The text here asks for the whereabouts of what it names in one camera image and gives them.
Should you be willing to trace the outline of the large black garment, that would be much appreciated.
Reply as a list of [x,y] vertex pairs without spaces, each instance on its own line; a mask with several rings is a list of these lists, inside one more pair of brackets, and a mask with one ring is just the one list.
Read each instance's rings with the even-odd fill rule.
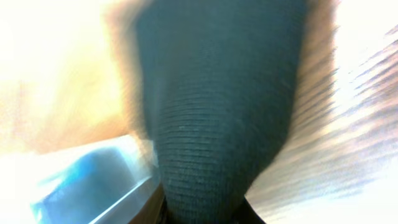
[[143,111],[170,223],[231,223],[284,145],[307,3],[156,0],[137,17]]

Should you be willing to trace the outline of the blue sequin fabric bundle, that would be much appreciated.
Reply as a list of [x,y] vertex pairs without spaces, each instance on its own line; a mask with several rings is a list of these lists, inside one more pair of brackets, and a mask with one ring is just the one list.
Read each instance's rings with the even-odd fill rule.
[[38,184],[30,203],[37,223],[90,223],[137,183],[127,154],[115,147],[90,152]]

